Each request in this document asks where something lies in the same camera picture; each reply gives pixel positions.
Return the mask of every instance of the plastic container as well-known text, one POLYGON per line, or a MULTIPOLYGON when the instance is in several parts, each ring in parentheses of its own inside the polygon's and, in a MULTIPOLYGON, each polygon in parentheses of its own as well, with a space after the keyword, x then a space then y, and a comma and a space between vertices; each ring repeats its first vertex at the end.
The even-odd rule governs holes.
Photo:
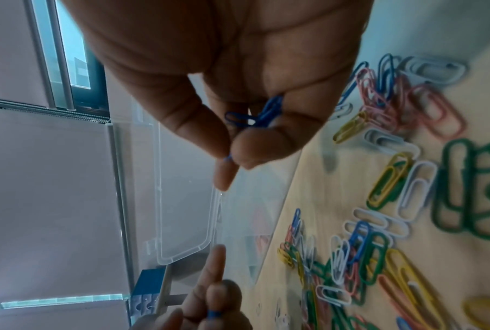
MULTIPOLYGON (((132 162, 133 168, 149 165, 139 162, 154 163, 154 178, 149 175, 147 182, 154 180, 156 236, 146 241, 143 250, 155 258, 157 265, 168 265, 211 243, 225 244, 226 278, 243 284, 255 283, 292 182, 299 153, 252 171, 241 169, 230 190, 222 194, 212 185, 214 160, 163 128, 133 102, 131 122, 127 119, 119 123, 114 119, 113 122, 115 132, 117 127, 133 134, 152 131, 152 134, 139 135, 139 139, 152 136, 152 158, 144 159, 148 150, 122 160, 123 163, 132 162)), ((125 148, 135 146, 125 144, 125 148)), ((135 188, 135 195, 143 193, 139 190, 150 190, 142 187, 135 188)))

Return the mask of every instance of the table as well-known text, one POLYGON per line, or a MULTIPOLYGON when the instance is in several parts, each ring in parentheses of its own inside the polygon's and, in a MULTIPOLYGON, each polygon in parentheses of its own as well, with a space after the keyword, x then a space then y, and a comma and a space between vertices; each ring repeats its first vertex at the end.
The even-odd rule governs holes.
MULTIPOLYGON (((476 20, 482 18, 479 13, 476 15, 476 20)), ((465 137, 482 146, 490 142, 490 44, 469 58, 468 63, 469 76, 443 92, 468 122, 465 137)), ((292 318, 291 329, 300 329, 299 278, 296 270, 282 264, 276 253, 295 209, 301 209, 306 233, 316 236, 318 260, 326 261, 330 257, 330 237, 342 232, 342 222, 351 218, 354 207, 364 206, 372 184, 390 159, 364 147, 360 135, 334 145, 332 136, 347 119, 329 122, 303 150, 259 280, 254 287, 243 288, 242 310, 254 328, 275 329, 274 313, 279 298, 282 314, 288 313, 292 318)), ((444 143, 424 128, 416 130, 409 141, 422 148, 420 159, 439 163, 444 143)), ((454 182, 452 190, 459 191, 460 187, 460 182, 454 182)), ((393 212, 393 207, 382 211, 388 210, 393 212)), ((439 292, 455 320, 467 323, 461 302, 475 295, 490 295, 490 241, 468 233, 439 231, 430 220, 430 206, 411 225, 411 230, 411 237, 397 240, 396 247, 439 292)), ((396 314, 377 285, 367 289, 363 307, 352 309, 380 329, 397 329, 396 314)))

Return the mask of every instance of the glass pane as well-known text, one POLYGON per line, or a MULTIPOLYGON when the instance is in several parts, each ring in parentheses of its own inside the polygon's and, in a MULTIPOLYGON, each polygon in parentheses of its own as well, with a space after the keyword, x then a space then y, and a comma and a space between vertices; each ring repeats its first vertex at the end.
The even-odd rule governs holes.
POLYGON ((56 3, 56 10, 59 15, 60 34, 64 44, 71 85, 90 89, 91 84, 82 32, 60 1, 56 3))

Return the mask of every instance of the transparent plastic lid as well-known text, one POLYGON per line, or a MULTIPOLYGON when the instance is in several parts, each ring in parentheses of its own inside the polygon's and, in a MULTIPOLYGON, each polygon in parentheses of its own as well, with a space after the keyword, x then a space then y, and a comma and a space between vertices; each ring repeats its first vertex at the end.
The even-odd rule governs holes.
POLYGON ((207 247, 220 193, 212 185, 214 159, 154 125, 156 256, 168 265, 207 247))

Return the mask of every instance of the skin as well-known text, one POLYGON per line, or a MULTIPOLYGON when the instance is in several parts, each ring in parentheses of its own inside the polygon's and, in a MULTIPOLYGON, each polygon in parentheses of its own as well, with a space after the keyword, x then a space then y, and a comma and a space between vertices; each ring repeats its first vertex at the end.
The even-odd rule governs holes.
POLYGON ((217 159, 227 190, 239 166, 287 157, 332 114, 372 0, 63 0, 99 60, 165 127, 217 159), (210 108, 187 78, 202 73, 210 108), (284 95, 268 128, 239 131, 284 95), (229 154, 232 159, 225 159, 229 154))
POLYGON ((168 317, 146 315, 131 330, 251 330, 249 320, 240 312, 240 287, 232 281, 222 281, 224 268, 225 247, 218 245, 209 254, 198 283, 181 308, 168 317), (206 319, 209 309, 222 316, 206 319))

